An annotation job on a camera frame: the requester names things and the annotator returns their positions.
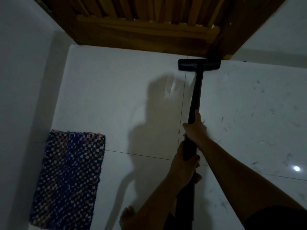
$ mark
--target person's left hand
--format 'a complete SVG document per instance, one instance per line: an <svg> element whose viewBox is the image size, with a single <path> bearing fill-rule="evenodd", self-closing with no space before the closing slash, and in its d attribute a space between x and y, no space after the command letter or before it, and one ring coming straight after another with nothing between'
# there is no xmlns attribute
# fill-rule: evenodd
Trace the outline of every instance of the person's left hand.
<svg viewBox="0 0 307 230"><path fill-rule="evenodd" d="M168 176L178 182L180 189L184 188L192 178L194 183L198 183L202 179L202 176L195 172L195 169L200 166L200 156L195 155L190 160L184 161L183 143L184 141L180 143L168 173Z"/></svg>

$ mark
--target white tile floor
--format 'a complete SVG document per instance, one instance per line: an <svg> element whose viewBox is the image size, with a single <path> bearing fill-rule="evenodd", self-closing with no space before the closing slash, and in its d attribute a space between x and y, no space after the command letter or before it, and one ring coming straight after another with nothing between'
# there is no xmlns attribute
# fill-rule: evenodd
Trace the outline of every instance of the white tile floor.
<svg viewBox="0 0 307 230"><path fill-rule="evenodd" d="M120 229L123 208L138 210L167 174L194 77L178 71L180 58L186 57L70 50L53 128L106 135L91 230ZM200 112L216 142L307 208L306 73L223 61L204 74ZM242 229L203 157L198 172L204 179L196 186L194 228Z"/></svg>

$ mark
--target black sleeve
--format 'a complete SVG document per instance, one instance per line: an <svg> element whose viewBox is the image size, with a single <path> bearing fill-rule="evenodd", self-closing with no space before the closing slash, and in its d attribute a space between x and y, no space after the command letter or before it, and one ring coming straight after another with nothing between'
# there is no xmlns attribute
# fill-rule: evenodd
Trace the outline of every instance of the black sleeve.
<svg viewBox="0 0 307 230"><path fill-rule="evenodd" d="M306 229L306 226L306 210L296 210L284 206L267 207L256 212L244 223L245 230Z"/></svg>

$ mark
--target blue rug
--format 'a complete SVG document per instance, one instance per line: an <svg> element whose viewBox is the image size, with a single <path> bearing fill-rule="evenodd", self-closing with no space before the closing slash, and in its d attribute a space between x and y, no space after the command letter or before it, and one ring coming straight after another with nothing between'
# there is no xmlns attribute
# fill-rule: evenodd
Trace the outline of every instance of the blue rug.
<svg viewBox="0 0 307 230"><path fill-rule="evenodd" d="M52 130L33 197L30 224L50 230L89 230L105 136Z"/></svg>

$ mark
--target bright light spot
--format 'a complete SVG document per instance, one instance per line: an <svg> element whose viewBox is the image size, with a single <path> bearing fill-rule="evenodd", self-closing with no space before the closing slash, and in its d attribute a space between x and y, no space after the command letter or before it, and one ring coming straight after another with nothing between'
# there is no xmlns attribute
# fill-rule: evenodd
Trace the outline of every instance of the bright light spot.
<svg viewBox="0 0 307 230"><path fill-rule="evenodd" d="M301 170L298 166L294 166L293 169L297 172Z"/></svg>

